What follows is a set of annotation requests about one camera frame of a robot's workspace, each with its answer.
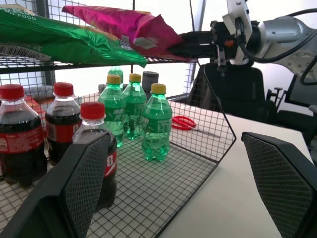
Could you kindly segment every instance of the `dark gray bottle cap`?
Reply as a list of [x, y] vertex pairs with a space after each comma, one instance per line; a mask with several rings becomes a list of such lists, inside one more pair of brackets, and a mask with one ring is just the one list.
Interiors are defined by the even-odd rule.
[[142, 76], [142, 88], [145, 92], [151, 91], [151, 85], [159, 82], [159, 74], [151, 71], [144, 71]]

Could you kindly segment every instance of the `coca-cola bottle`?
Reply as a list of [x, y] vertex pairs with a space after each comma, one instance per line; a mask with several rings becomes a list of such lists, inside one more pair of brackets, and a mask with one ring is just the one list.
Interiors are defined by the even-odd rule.
[[0, 86], [0, 98], [0, 174], [27, 187], [47, 172], [41, 119], [25, 103], [21, 85]]
[[80, 108], [74, 100], [73, 85], [56, 83], [54, 95], [55, 100], [45, 114], [49, 159], [52, 165], [61, 160], [81, 124]]
[[101, 188], [97, 209], [110, 207], [114, 203], [116, 193], [115, 172], [117, 169], [117, 141], [105, 124], [105, 106], [98, 102], [83, 103], [80, 108], [82, 124], [73, 136], [73, 142], [80, 137], [90, 133], [99, 134], [109, 132], [111, 141], [108, 147], [108, 157], [106, 160], [106, 170]]

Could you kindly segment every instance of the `yellow bottle cap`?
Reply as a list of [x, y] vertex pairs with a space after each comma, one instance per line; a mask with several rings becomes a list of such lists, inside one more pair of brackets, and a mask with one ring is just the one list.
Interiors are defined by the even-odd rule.
[[166, 93], [166, 86], [161, 83], [153, 83], [151, 85], [151, 93], [154, 94], [165, 94]]
[[120, 76], [119, 75], [114, 75], [114, 74], [109, 74], [107, 76], [107, 83], [109, 84], [120, 84]]
[[141, 76], [137, 73], [131, 73], [129, 81], [132, 83], [140, 83], [141, 82]]

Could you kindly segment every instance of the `bottle label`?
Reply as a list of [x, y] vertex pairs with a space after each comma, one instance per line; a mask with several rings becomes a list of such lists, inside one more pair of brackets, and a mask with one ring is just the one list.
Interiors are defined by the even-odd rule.
[[22, 153], [39, 147], [44, 142], [42, 126], [18, 133], [0, 133], [0, 152]]
[[72, 125], [54, 125], [46, 121], [47, 138], [56, 142], [71, 142], [71, 138], [81, 125], [81, 121]]
[[143, 129], [149, 133], [170, 132], [172, 127], [172, 118], [169, 119], [150, 119], [143, 117]]
[[107, 166], [106, 166], [104, 177], [112, 175], [116, 171], [116, 169], [117, 169], [117, 150], [115, 150], [111, 154], [108, 154]]
[[106, 121], [122, 121], [124, 108], [106, 108]]
[[127, 115], [139, 116], [142, 114], [145, 103], [127, 103], [127, 107], [125, 108], [125, 113]]

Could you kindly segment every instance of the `pink snack bag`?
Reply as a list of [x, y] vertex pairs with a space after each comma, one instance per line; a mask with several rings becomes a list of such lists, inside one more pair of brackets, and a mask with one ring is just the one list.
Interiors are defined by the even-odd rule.
[[189, 61], [168, 51], [168, 47], [181, 42], [182, 38], [161, 15], [154, 17], [149, 12], [103, 6], [64, 6], [62, 11], [115, 35], [144, 56]]

